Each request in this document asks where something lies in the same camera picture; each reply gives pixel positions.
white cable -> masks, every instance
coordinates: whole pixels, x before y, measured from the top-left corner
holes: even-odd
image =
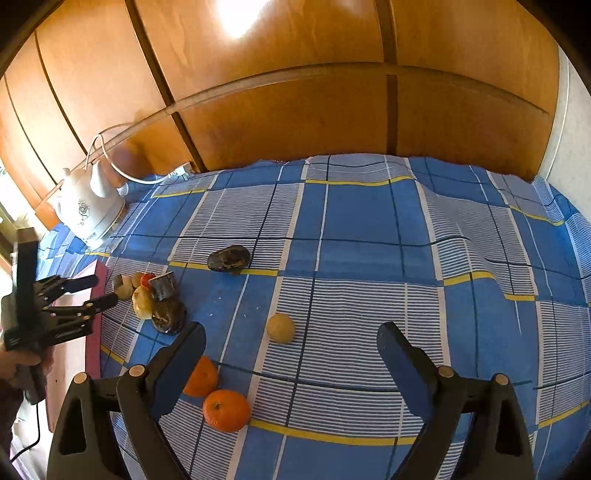
[[[92,149],[93,148],[96,148],[95,147],[95,142],[96,142],[96,139],[97,138],[100,138],[100,147],[103,150],[103,155],[105,156],[105,158],[107,159],[107,161],[111,164],[111,166],[115,169],[115,171],[119,175],[125,177],[126,179],[131,180],[131,181],[135,181],[137,183],[143,183],[144,185],[155,185],[155,184],[160,183],[160,182],[162,182],[162,181],[164,181],[164,180],[166,180],[168,178],[167,176],[164,176],[164,177],[162,177],[160,179],[157,179],[157,180],[140,180],[140,179],[136,179],[135,177],[132,177],[131,175],[127,175],[117,165],[115,165],[111,161],[111,159],[109,158],[109,156],[107,155],[107,151],[105,150],[105,139],[103,138],[103,134],[102,133],[96,134],[95,137],[92,139],[92,143],[90,144],[90,147],[88,149],[88,153],[86,154],[86,162],[84,163],[84,169],[85,170],[88,168],[88,159],[90,157],[90,154],[92,153]]]

yellow stripe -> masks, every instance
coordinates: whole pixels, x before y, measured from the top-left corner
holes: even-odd
[[[505,293],[505,298],[507,300],[513,301],[535,301],[535,296],[533,295],[513,295],[511,293]]]
[[[399,177],[394,177],[390,181],[392,183],[395,183],[396,181],[400,181],[400,180],[414,180],[414,178],[409,177],[408,175],[400,175]]]
[[[197,270],[209,270],[207,265],[201,265],[201,263],[187,263],[187,268],[195,268]]]
[[[495,278],[495,276],[491,272],[479,270],[479,271],[472,272],[472,278],[474,280],[477,280],[478,278]],[[467,281],[470,281],[470,274],[464,273],[463,275],[458,275],[457,277],[444,278],[443,284],[446,287],[449,287],[451,285],[457,285],[459,283],[464,283]],[[515,301],[534,301],[535,300],[535,296],[533,296],[533,295],[514,295],[512,293],[504,293],[503,295],[505,296],[505,298],[507,300],[515,300]]]
[[[320,183],[322,185],[360,185],[362,187],[380,187],[382,185],[387,185],[390,182],[400,181],[400,180],[412,180],[412,177],[408,175],[400,175],[399,177],[395,177],[391,180],[382,180],[382,181],[347,181],[347,180],[306,180],[306,183]]]
[[[155,199],[162,199],[166,197],[178,197],[180,195],[188,195],[190,193],[203,193],[207,189],[197,189],[197,190],[189,190],[187,192],[178,192],[178,193],[164,193],[163,195],[154,195],[153,198]]]
[[[115,360],[115,361],[116,361],[118,364],[121,364],[121,365],[123,365],[123,363],[124,363],[124,360],[123,360],[123,359],[122,359],[122,358],[121,358],[119,355],[117,355],[115,352],[112,352],[112,351],[111,351],[111,350],[109,350],[107,347],[105,347],[105,346],[104,346],[102,343],[100,344],[100,350],[101,350],[103,353],[105,353],[105,354],[109,355],[109,356],[110,356],[110,357],[111,357],[113,360]]]
[[[186,268],[194,268],[196,270],[209,270],[207,265],[202,265],[201,263],[184,263],[184,262],[169,262],[168,263],[171,267],[186,267]],[[240,275],[264,275],[267,277],[276,277],[278,275],[277,270],[265,270],[264,268],[245,268],[244,270],[240,270]]]
[[[555,225],[555,226],[560,226],[564,223],[564,220],[559,220],[558,222],[553,222],[549,218],[541,217],[539,215],[534,215],[533,213],[524,212],[520,208],[514,207],[513,205],[510,205],[509,208],[511,208],[511,210],[515,210],[516,212],[523,213],[523,215],[525,215],[527,217],[534,218],[536,220],[543,220],[543,221],[551,223],[552,225]]]
[[[98,255],[99,257],[108,257],[109,254],[104,252],[87,252],[86,255]]]
[[[391,446],[394,445],[395,437],[389,438],[368,438],[368,437],[343,437],[328,433],[310,432],[309,430],[293,429],[281,425],[275,425],[262,420],[251,420],[250,425],[269,432],[280,433],[289,437],[296,437],[318,442],[340,443],[342,445],[365,445],[365,446]],[[399,437],[398,445],[412,445],[416,437]]]
[[[472,278],[476,280],[478,278],[495,278],[495,276],[490,272],[479,270],[472,272]],[[470,281],[469,273],[464,273],[463,275],[458,275],[457,277],[445,278],[443,280],[443,284],[447,287],[450,285],[456,285],[458,283],[464,283],[465,281]]]
[[[582,402],[574,408],[571,408],[558,416],[551,419],[541,421],[538,425],[538,430],[543,429],[557,421],[564,420],[566,417],[571,416],[573,413],[577,413],[581,408],[585,408],[589,405],[589,400]],[[294,429],[291,427],[284,427],[282,425],[276,425],[263,420],[252,419],[250,425],[257,427],[269,432],[280,433],[289,437],[296,437],[306,440],[316,440],[318,442],[329,442],[329,443],[340,443],[343,445],[362,445],[362,446],[391,446],[394,444],[395,437],[387,438],[370,438],[370,437],[344,437],[340,435],[332,435],[328,433],[311,432],[309,430]],[[412,445],[416,437],[398,437],[398,445]]]
[[[242,275],[265,275],[267,277],[276,277],[277,270],[265,270],[264,268],[245,268],[240,272]]]
[[[556,417],[541,421],[538,425],[538,429],[543,429],[544,427],[552,425],[557,421],[564,420],[566,417],[570,417],[573,413],[577,413],[581,408],[585,408],[587,405],[589,405],[589,400],[585,400],[583,403],[581,403],[581,405],[577,405],[575,408],[571,408],[570,410],[567,410]]]

white electric kettle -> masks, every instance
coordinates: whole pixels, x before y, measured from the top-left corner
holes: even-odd
[[[125,211],[125,200],[98,163],[92,169],[64,168],[61,196],[52,201],[57,216],[91,250],[98,249]]]

round beige ball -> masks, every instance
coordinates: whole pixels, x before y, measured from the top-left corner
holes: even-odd
[[[267,335],[277,343],[290,343],[296,334],[296,326],[286,313],[276,313],[267,320]]]

black cable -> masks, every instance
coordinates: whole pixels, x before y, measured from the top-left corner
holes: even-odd
[[[23,453],[31,450],[37,443],[41,441],[41,424],[39,423],[39,403],[35,405],[37,409],[37,440],[30,444],[28,447],[23,448],[20,452],[18,452],[14,457],[10,459],[10,463],[13,463],[18,457],[20,457]]]

